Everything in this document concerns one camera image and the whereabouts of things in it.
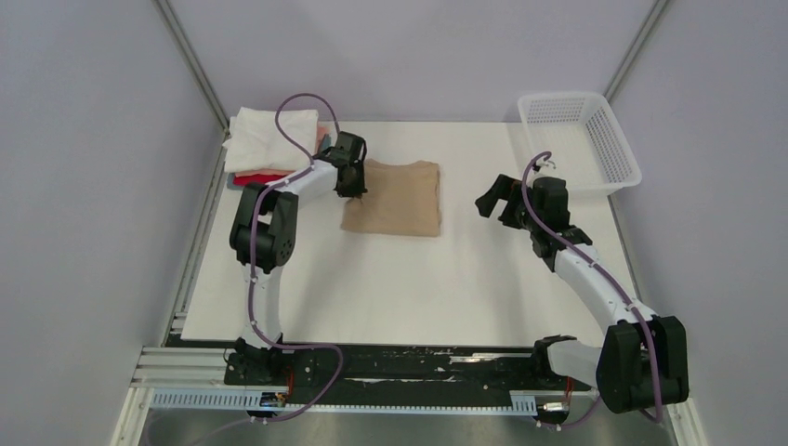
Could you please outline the beige t shirt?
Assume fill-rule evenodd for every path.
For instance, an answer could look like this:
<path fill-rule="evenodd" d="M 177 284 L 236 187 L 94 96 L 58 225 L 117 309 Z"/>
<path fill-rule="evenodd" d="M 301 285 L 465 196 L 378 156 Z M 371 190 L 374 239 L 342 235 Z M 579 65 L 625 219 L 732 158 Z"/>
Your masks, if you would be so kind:
<path fill-rule="evenodd" d="M 440 166 L 365 163 L 367 191 L 346 202 L 340 228 L 395 236 L 440 235 Z"/>

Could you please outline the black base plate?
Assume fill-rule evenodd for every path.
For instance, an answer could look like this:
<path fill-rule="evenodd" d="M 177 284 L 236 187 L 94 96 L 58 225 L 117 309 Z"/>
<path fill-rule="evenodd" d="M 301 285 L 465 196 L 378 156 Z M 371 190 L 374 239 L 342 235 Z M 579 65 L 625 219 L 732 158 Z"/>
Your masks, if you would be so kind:
<path fill-rule="evenodd" d="M 533 348 L 340 344 L 336 349 L 286 349 L 283 379 L 275 384 L 229 380 L 230 386 L 281 386 L 291 403 L 470 404 L 502 403 L 513 391 L 562 398 L 586 390 L 552 373 Z"/>

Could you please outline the white folded t shirt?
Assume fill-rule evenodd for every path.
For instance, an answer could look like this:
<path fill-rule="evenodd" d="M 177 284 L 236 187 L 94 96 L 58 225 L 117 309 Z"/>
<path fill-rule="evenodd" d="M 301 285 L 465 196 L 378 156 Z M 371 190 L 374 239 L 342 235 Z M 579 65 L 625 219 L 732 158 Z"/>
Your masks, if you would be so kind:
<path fill-rule="evenodd" d="M 262 169 L 297 171 L 309 165 L 305 151 L 313 153 L 318 136 L 316 110 L 258 111 L 239 109 L 230 119 L 230 137 L 225 171 L 251 172 Z"/>

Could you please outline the left side aluminium rail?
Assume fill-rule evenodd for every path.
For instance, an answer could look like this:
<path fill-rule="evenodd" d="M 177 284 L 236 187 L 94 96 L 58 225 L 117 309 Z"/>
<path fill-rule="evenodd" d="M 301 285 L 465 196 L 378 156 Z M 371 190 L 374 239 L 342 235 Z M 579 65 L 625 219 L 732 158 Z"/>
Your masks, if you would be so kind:
<path fill-rule="evenodd" d="M 159 347 L 166 346 L 167 339 L 173 332 L 173 327 L 177 327 L 180 324 L 180 320 L 185 318 L 185 314 L 188 312 L 190 306 L 193 285 L 199 274 L 199 268 L 204 256 L 204 247 L 213 225 L 217 201 L 226 184 L 226 174 L 224 173 L 226 149 L 223 147 L 223 142 L 229 134 L 229 131 L 224 133 L 224 138 L 217 147 L 217 155 L 210 171 L 211 177 L 208 178 L 198 213 L 198 219 L 196 220 L 196 226 L 190 239 L 190 245 L 182 266 L 181 275 L 177 280 L 173 306 L 170 315 L 167 316 L 164 321 L 164 333 L 158 343 Z"/>

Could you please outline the pink folded t shirt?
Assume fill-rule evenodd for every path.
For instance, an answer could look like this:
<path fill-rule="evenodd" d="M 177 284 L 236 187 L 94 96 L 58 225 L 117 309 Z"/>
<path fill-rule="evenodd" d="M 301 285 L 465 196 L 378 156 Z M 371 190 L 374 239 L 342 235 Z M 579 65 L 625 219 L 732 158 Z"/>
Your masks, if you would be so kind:
<path fill-rule="evenodd" d="M 312 152 L 312 155 L 316 155 L 320 151 L 322 143 L 325 140 L 329 140 L 329 139 L 330 139 L 329 129 L 326 126 L 319 125 L 317 127 L 317 138 L 316 138 L 315 147 L 314 147 L 314 150 Z M 234 176 L 236 176 L 236 177 L 250 177 L 250 176 L 254 176 L 254 175 L 273 175 L 273 176 L 284 177 L 284 176 L 291 175 L 293 173 L 294 173 L 294 170 L 281 170 L 281 169 L 265 168 L 265 169 L 257 169 L 257 170 L 251 170 L 251 171 L 243 171 L 243 172 L 240 172 L 240 173 L 234 173 Z"/>

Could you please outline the blue grey folded t shirt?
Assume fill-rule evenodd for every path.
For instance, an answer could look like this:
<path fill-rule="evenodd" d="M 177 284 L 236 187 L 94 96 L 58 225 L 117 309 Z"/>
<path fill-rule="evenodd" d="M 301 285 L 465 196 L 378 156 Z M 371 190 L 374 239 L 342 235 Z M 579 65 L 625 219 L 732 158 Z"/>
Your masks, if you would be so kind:
<path fill-rule="evenodd" d="M 238 185 L 235 183 L 235 176 L 228 174 L 227 175 L 227 189 L 228 190 L 242 190 L 243 185 Z"/>

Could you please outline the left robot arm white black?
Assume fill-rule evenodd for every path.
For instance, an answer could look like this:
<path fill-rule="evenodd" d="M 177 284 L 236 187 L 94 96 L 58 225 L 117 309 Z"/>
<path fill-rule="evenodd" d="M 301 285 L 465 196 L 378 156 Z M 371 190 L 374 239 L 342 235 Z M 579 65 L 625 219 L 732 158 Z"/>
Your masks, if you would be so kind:
<path fill-rule="evenodd" d="M 230 356 L 229 380 L 271 385 L 283 379 L 280 291 L 283 267 L 296 247 L 299 208 L 333 191 L 360 198 L 366 191 L 364 138 L 341 131 L 307 167 L 268 185 L 243 188 L 230 229 L 230 248 L 244 267 L 246 320 Z"/>

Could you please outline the corner aluminium post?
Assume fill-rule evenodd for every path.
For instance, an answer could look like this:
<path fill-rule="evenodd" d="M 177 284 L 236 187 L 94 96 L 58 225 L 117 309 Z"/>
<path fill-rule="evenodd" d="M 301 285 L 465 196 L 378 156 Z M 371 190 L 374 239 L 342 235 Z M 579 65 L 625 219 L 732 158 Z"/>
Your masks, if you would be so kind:
<path fill-rule="evenodd" d="M 604 90 L 603 96 L 610 104 L 615 101 L 646 44 L 658 29 L 664 15 L 672 4 L 672 0 L 654 0 L 651 3 L 648 13 L 643 21 L 641 21 L 635 36 L 625 50 L 624 55 Z"/>
<path fill-rule="evenodd" d="M 192 45 L 190 38 L 184 28 L 178 13 L 176 12 L 171 1 L 168 0 L 152 0 L 152 5 L 157 9 L 161 16 L 164 27 L 171 35 L 177 50 L 183 58 L 186 66 L 195 81 L 204 101 L 206 102 L 211 113 L 215 117 L 217 124 L 222 129 L 224 135 L 230 133 L 230 118 L 221 104 L 212 82 L 210 81 L 207 72 L 204 69 L 200 58 Z"/>

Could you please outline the aluminium frame rail front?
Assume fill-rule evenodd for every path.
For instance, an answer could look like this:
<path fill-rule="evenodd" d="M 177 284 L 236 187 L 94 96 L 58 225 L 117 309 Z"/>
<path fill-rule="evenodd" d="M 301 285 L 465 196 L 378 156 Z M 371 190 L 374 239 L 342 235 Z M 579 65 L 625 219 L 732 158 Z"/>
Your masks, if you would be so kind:
<path fill-rule="evenodd" d="M 276 394 L 281 392 L 288 399 L 288 391 L 281 386 L 246 387 L 230 386 L 224 382 L 226 357 L 233 348 L 221 346 L 219 348 L 144 348 L 138 360 L 132 382 L 137 386 L 164 387 L 164 388 L 201 388 L 218 390 L 252 390 L 265 391 Z M 575 395 L 591 395 L 593 392 L 589 385 L 586 390 L 567 390 Z M 513 391 L 515 394 L 546 398 L 548 400 L 562 400 L 556 396 L 538 395 L 534 392 Z"/>

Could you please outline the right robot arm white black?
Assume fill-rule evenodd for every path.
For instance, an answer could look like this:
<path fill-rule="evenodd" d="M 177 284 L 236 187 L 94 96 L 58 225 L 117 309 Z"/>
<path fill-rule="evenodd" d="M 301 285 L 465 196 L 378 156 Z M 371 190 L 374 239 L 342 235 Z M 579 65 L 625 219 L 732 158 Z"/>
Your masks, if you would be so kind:
<path fill-rule="evenodd" d="M 530 234 L 535 255 L 580 297 L 604 332 L 599 348 L 570 335 L 537 341 L 531 375 L 541 387 L 569 377 L 595 388 L 613 413 L 656 410 L 690 395 L 687 333 L 630 297 L 602 266 L 591 238 L 571 223 L 566 182 L 538 177 L 531 185 L 500 175 L 475 205 L 483 217 L 505 204 L 499 221 Z"/>

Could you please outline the right corner aluminium post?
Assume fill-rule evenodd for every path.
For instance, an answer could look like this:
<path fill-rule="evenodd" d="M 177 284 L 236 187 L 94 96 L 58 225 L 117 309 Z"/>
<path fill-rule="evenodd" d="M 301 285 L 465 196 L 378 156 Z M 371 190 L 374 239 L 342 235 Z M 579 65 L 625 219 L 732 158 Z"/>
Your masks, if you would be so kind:
<path fill-rule="evenodd" d="M 603 96 L 610 104 L 615 101 L 646 44 L 658 29 L 664 15 L 672 4 L 672 0 L 654 0 L 651 3 L 648 13 L 643 21 L 641 21 L 635 36 L 625 50 L 624 55 L 604 90 Z"/>

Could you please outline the red folded t shirt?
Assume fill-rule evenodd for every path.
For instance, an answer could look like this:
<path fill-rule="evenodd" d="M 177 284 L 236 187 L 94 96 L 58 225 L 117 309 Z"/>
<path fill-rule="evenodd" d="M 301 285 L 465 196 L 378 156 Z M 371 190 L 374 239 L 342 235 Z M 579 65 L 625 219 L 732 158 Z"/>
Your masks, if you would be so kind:
<path fill-rule="evenodd" d="M 238 185 L 243 185 L 244 187 L 253 184 L 269 184 L 272 182 L 277 182 L 281 179 L 284 179 L 283 175 L 263 175 L 263 174 L 255 174 L 250 176 L 235 176 L 235 183 Z"/>

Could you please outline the left corner aluminium post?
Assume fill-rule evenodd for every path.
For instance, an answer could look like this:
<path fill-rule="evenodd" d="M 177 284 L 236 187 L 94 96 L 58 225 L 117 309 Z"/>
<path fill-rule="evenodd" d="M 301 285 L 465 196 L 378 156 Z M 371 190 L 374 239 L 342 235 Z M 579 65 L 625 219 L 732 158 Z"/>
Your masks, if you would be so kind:
<path fill-rule="evenodd" d="M 230 133 L 230 118 L 221 104 L 212 82 L 210 81 L 207 72 L 204 69 L 200 58 L 192 45 L 190 38 L 184 28 L 178 13 L 176 12 L 171 1 L 168 0 L 152 0 L 152 5 L 157 9 L 161 16 L 164 27 L 171 35 L 177 50 L 183 58 L 186 66 L 195 81 L 204 101 L 206 102 L 211 113 L 215 117 L 217 124 L 222 129 L 224 135 Z"/>

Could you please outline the white plastic basket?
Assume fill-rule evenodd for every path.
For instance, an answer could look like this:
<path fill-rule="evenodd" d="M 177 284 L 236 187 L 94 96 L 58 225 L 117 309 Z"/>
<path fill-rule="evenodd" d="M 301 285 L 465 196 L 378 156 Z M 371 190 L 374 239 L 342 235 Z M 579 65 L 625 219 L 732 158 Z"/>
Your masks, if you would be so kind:
<path fill-rule="evenodd" d="M 573 196 L 608 196 L 637 186 L 642 173 L 609 102 L 583 91 L 531 93 L 517 102 L 526 159 L 549 151 L 545 173 Z"/>

